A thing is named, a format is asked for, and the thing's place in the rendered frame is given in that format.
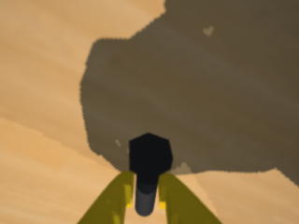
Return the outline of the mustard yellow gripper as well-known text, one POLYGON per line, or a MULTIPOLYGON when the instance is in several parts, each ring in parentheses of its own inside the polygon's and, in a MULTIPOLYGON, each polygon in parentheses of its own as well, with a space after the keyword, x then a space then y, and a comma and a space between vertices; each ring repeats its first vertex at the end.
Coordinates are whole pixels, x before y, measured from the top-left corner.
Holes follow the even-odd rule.
MULTIPOLYGON (((77 224, 124 224, 126 207, 132 207, 135 174, 119 173, 96 198, 77 224)), ((160 209, 167 224, 222 224, 205 204, 176 176, 159 176, 160 209)))

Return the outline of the black hex-head bolt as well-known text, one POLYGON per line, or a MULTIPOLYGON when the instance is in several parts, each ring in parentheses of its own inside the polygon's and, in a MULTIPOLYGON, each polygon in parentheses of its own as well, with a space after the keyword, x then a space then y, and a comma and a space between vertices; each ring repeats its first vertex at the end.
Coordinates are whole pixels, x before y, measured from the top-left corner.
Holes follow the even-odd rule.
POLYGON ((173 154, 168 139, 145 133, 129 141, 129 169, 136 173, 135 211, 152 214, 159 176, 171 169, 173 154))

